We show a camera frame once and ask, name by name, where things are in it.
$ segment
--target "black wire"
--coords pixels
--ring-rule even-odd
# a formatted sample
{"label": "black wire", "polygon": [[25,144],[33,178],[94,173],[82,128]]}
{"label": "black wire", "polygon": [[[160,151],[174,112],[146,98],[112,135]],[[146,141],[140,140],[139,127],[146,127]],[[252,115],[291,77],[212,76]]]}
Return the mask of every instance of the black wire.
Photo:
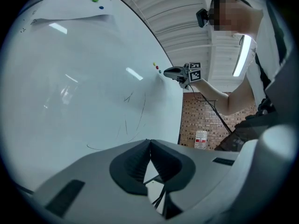
{"label": "black wire", "polygon": [[159,175],[157,175],[157,176],[155,176],[155,177],[153,177],[153,178],[147,180],[147,181],[144,182],[143,184],[146,185],[146,184],[148,184],[149,182],[151,182],[151,181],[153,181],[153,180],[156,181],[155,179],[158,178],[158,177],[159,177]]}
{"label": "black wire", "polygon": [[155,206],[154,206],[156,209],[157,209],[158,206],[160,205],[160,202],[161,202],[161,200],[162,200],[162,198],[163,198],[165,192],[166,192],[166,189],[165,189],[165,186],[163,186],[162,191],[161,191],[161,193],[160,193],[160,196],[159,196],[159,198],[157,199],[157,202],[155,203]]}
{"label": "black wire", "polygon": [[152,203],[152,205],[154,205],[157,201],[159,201],[160,199],[162,199],[162,198],[160,198],[160,197],[158,197],[153,203]]}
{"label": "black wire", "polygon": [[33,193],[34,193],[33,191],[31,191],[31,190],[29,190],[29,189],[27,189],[27,188],[25,188],[25,187],[17,184],[16,182],[14,182],[14,184],[17,186],[18,189],[20,189],[20,190],[22,190],[24,192],[27,192],[30,195],[33,195]]}
{"label": "black wire", "polygon": [[230,130],[230,128],[228,127],[228,125],[225,123],[225,121],[222,119],[222,117],[220,116],[220,114],[218,113],[218,111],[217,111],[217,109],[216,109],[216,106],[215,106],[215,103],[216,103],[216,101],[218,101],[218,100],[216,100],[216,99],[214,99],[214,100],[207,100],[207,98],[203,95],[203,94],[201,94],[202,95],[202,97],[204,98],[204,100],[199,100],[199,99],[197,99],[196,97],[195,97],[195,92],[194,92],[194,89],[192,88],[192,86],[190,86],[191,87],[191,89],[192,89],[192,91],[193,91],[193,95],[194,95],[194,98],[197,100],[197,101],[199,101],[199,102],[207,102],[210,106],[211,106],[211,108],[212,108],[212,110],[215,112],[215,114],[218,116],[218,118],[220,119],[220,121],[222,122],[222,124],[223,124],[223,126],[226,128],[226,130],[229,132],[229,134],[232,134],[233,132]]}
{"label": "black wire", "polygon": [[242,40],[244,39],[244,35],[241,37],[240,41],[239,41],[239,45],[241,45]]}

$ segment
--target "ceiling light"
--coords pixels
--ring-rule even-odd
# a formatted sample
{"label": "ceiling light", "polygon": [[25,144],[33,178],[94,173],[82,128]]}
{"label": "ceiling light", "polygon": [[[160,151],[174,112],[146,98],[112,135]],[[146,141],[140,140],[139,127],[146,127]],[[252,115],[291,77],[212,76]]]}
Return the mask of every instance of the ceiling light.
{"label": "ceiling light", "polygon": [[53,27],[53,28],[55,28],[55,29],[57,29],[58,31],[60,31],[60,32],[62,32],[62,33],[64,33],[64,34],[67,34],[67,29],[64,28],[64,27],[62,27],[62,26],[60,26],[60,25],[57,24],[57,23],[52,23],[52,24],[50,24],[49,26],[50,26],[50,27]]}
{"label": "ceiling light", "polygon": [[250,44],[251,44],[251,37],[245,35],[243,42],[241,44],[241,52],[239,54],[238,60],[237,60],[237,64],[235,66],[235,69],[233,71],[233,76],[234,77],[238,77],[244,67],[248,52],[249,52],[249,48],[250,48]]}

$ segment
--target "brick wall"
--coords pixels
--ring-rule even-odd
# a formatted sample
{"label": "brick wall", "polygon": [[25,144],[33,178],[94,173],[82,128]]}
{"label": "brick wall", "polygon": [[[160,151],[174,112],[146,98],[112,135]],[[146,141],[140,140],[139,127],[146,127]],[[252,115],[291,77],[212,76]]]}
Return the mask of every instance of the brick wall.
{"label": "brick wall", "polygon": [[[200,93],[195,93],[195,96],[202,100]],[[255,113],[256,105],[252,104],[248,108],[229,116],[221,114],[221,117],[233,131],[236,124],[245,120],[246,116]],[[207,131],[208,149],[216,148],[228,136],[227,130],[207,102],[197,101],[193,93],[184,93],[180,145],[194,147],[197,130]]]}

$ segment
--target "white paper sheet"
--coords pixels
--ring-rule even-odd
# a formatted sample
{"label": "white paper sheet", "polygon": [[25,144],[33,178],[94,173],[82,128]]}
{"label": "white paper sheet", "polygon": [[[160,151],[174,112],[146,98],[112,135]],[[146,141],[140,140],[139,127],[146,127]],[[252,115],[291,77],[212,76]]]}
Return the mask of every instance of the white paper sheet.
{"label": "white paper sheet", "polygon": [[70,20],[98,15],[112,15],[110,0],[44,0],[32,19]]}

